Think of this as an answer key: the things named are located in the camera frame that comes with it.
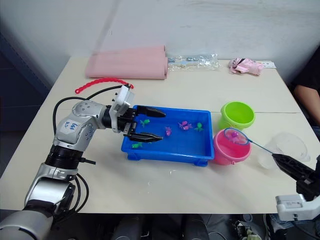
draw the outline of blue plastic tray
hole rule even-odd
[[[214,158],[213,133],[211,114],[209,111],[189,110],[166,107],[155,107],[164,113],[166,117],[147,117],[143,114],[136,117],[137,133],[154,133],[163,136],[163,140],[142,143],[142,147],[132,148],[137,142],[124,137],[121,150],[128,153],[129,160],[163,160],[172,162],[191,163],[205,167],[208,161]],[[149,119],[150,123],[144,127],[140,120]],[[179,124],[188,121],[193,128],[182,130]],[[202,123],[203,131],[196,131],[197,123]],[[172,134],[166,136],[165,127],[172,129]]]

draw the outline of green bucket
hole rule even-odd
[[[221,108],[221,118],[219,120],[219,129],[235,128],[245,129],[250,127],[255,119],[255,112],[250,106],[240,101],[226,103]]]

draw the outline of pink bucket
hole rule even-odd
[[[224,129],[219,131],[213,138],[214,159],[219,165],[230,165],[241,162],[249,157],[251,144],[240,145],[233,143],[224,135]]]

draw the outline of green toy fish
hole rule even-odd
[[[142,142],[132,144],[133,149],[142,148]]]
[[[201,124],[201,122],[198,122],[197,124],[196,124],[196,128],[195,128],[195,130],[196,131],[198,131],[198,132],[201,132],[201,131],[203,131],[204,129],[202,128],[202,124]]]
[[[150,120],[149,119],[146,119],[144,121],[140,120],[140,123],[142,124],[142,127],[145,127],[146,124],[150,123]]]

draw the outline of toy fish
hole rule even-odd
[[[169,126],[164,127],[164,129],[165,129],[165,135],[169,137],[172,133],[172,129]]]
[[[142,124],[142,127],[145,127],[146,124],[150,123],[149,119],[145,119],[144,121],[140,120],[140,123]]]
[[[142,148],[142,142],[132,144],[133,149]]]
[[[202,123],[201,123],[201,122],[198,122],[198,123],[196,124],[196,128],[195,128],[194,130],[196,130],[196,131],[198,131],[198,132],[203,131],[204,129],[202,128]]]
[[[182,130],[189,130],[189,129],[192,129],[192,125],[191,123],[188,123],[187,121],[183,121],[182,123],[179,123],[179,128],[181,128]]]

